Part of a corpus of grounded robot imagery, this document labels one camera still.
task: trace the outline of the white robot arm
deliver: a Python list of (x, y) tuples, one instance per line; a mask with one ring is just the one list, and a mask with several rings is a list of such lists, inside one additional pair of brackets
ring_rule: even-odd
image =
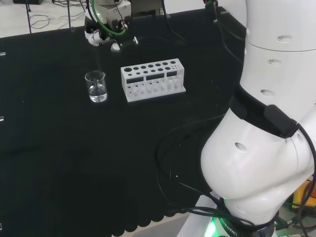
[[(232, 215), (262, 225), (314, 171), (303, 133), (282, 134), (265, 112), (276, 105), (304, 127), (316, 146), (316, 1), (246, 4), (240, 86), (202, 150), (201, 167)], [(222, 220), (215, 225), (218, 236), (231, 236)]]
[(91, 45), (99, 46), (110, 39), (129, 39), (131, 3), (128, 0), (94, 0), (93, 4), (87, 0), (85, 15), (85, 37)]

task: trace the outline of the black table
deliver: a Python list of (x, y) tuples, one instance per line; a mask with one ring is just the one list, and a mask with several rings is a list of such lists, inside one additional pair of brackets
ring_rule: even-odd
[[(213, 15), (172, 15), (187, 47), (158, 39), (112, 55), (100, 49), (108, 100), (89, 100), (84, 75), (96, 69), (83, 28), (0, 39), (0, 236), (120, 236), (160, 221), (170, 207), (156, 182), (154, 148), (170, 129), (226, 112), (241, 65), (225, 51)], [(177, 40), (162, 17), (135, 20), (135, 35)], [(242, 43), (228, 45), (239, 54)], [(179, 58), (184, 94), (127, 103), (120, 67)], [(181, 146), (173, 173), (207, 190), (199, 138)], [(163, 182), (170, 197), (198, 195)]]

